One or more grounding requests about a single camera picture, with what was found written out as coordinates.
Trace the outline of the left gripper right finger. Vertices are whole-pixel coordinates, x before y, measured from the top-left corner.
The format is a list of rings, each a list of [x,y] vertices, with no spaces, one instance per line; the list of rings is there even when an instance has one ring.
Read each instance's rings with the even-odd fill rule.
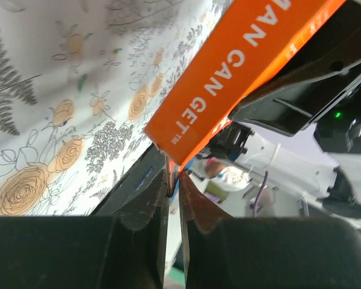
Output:
[[[187,288],[361,288],[361,234],[331,217],[235,218],[179,175]]]

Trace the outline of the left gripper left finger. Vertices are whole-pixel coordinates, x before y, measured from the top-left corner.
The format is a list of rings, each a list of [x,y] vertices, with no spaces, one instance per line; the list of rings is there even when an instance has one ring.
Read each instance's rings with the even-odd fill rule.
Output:
[[[0,288],[162,288],[167,184],[109,215],[0,217]]]

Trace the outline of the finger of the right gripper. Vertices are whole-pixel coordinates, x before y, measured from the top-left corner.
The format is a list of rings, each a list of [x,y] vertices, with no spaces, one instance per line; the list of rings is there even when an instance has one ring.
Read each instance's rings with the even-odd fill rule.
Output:
[[[271,81],[229,114],[293,136],[328,113],[361,121],[361,4],[346,1]]]

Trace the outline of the orange razor box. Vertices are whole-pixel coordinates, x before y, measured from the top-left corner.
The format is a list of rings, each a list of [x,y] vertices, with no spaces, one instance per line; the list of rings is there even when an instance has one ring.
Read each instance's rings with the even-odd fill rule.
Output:
[[[267,82],[341,1],[233,1],[147,126],[183,166],[228,124],[238,102]]]

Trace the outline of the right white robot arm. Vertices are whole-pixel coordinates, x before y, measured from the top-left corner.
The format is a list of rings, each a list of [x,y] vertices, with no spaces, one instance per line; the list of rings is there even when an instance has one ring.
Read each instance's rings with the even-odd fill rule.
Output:
[[[361,3],[346,1],[229,114],[194,169],[223,190],[296,194],[361,219]]]

